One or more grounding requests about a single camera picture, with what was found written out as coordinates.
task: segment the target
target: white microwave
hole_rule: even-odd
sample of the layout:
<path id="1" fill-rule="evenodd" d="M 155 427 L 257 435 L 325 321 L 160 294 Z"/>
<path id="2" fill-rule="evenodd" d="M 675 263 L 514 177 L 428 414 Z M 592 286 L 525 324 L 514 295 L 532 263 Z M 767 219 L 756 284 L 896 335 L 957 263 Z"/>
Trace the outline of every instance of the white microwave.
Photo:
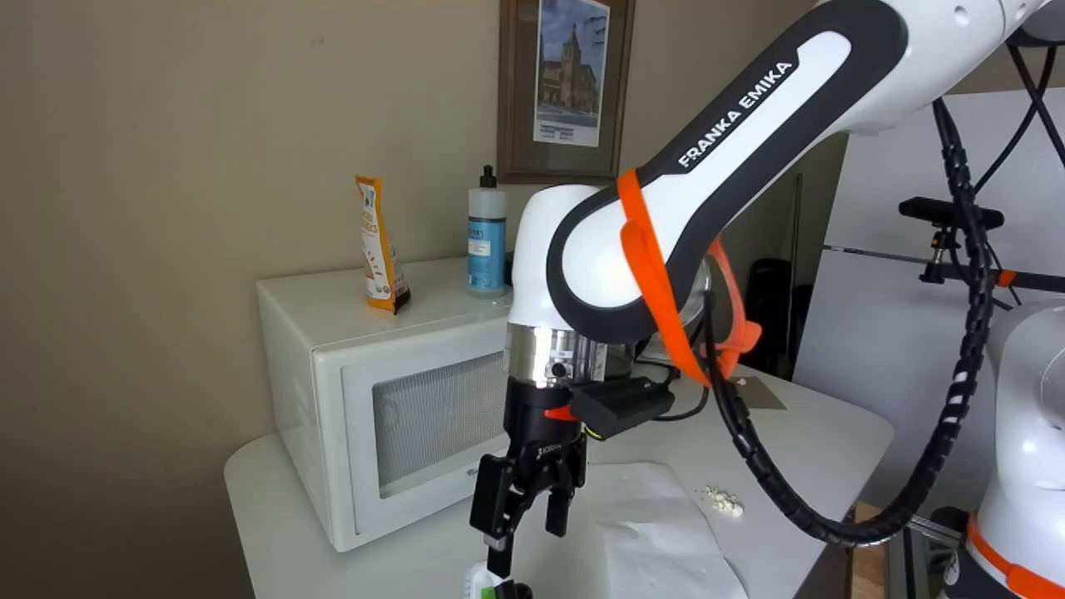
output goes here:
<path id="1" fill-rule="evenodd" d="M 505 449 L 509 300 L 470 295 L 462 261 L 404 263 L 409 306 L 361 304 L 361 272 L 261 281 L 277 434 L 336 551 L 471 492 Z"/>

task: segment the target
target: framed picture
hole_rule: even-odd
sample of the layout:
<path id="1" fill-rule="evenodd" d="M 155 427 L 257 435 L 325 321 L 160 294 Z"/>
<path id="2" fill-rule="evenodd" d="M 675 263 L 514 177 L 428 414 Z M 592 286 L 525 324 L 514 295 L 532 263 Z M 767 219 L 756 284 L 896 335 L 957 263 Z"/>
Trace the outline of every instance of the framed picture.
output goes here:
<path id="1" fill-rule="evenodd" d="M 499 0 L 499 179 L 616 179 L 632 2 Z"/>

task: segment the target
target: white table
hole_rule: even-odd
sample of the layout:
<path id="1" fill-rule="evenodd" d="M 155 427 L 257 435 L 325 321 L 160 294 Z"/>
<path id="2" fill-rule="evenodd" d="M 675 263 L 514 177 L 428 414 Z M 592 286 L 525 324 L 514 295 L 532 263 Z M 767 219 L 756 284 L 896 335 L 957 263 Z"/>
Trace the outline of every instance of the white table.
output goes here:
<path id="1" fill-rule="evenodd" d="M 888 422 L 822 394 L 763 380 L 786 407 L 753 411 L 771 460 L 816 510 L 846 515 L 893 444 Z M 692 398 L 694 390 L 680 385 L 680 411 Z M 753 599 L 794 596 L 822 551 L 822 541 L 799 534 L 749 477 L 712 403 L 694 419 L 646 422 L 589 453 L 592 463 L 667 466 L 702 507 Z M 450 599 L 462 596 L 462 574 L 481 561 L 481 538 L 464 527 L 470 502 L 336 557 L 277 435 L 228 457 L 225 490 L 257 599 Z M 710 490 L 738 495 L 742 515 L 710 510 Z"/>

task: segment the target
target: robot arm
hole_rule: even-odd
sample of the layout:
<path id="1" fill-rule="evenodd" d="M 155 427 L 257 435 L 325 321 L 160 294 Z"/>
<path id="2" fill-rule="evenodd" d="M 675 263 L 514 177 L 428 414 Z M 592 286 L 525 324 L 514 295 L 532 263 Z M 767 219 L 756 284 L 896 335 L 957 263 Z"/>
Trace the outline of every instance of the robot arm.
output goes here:
<path id="1" fill-rule="evenodd" d="M 634 170 L 671 304 L 692 291 L 704 246 L 819 140 L 888 125 L 928 106 L 1007 41 L 1046 0 L 828 0 L 793 25 L 657 155 Z M 548 528 L 582 487 L 586 415 L 641 422 L 646 390 L 606 390 L 598 342 L 654 328 L 627 270 L 617 188 L 555 188 L 529 200 L 512 270 L 505 457 L 487 457 L 471 527 L 489 570 L 509 577 L 512 534 L 536 492 Z"/>

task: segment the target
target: bottle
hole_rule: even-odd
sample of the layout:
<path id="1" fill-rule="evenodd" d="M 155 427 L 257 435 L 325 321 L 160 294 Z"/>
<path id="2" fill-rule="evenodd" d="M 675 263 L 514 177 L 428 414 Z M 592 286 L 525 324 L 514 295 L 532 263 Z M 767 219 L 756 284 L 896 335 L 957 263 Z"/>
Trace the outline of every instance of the bottle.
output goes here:
<path id="1" fill-rule="evenodd" d="M 494 188 L 491 168 L 470 190 L 464 224 L 464 291 L 494 295 L 505 291 L 505 194 Z"/>

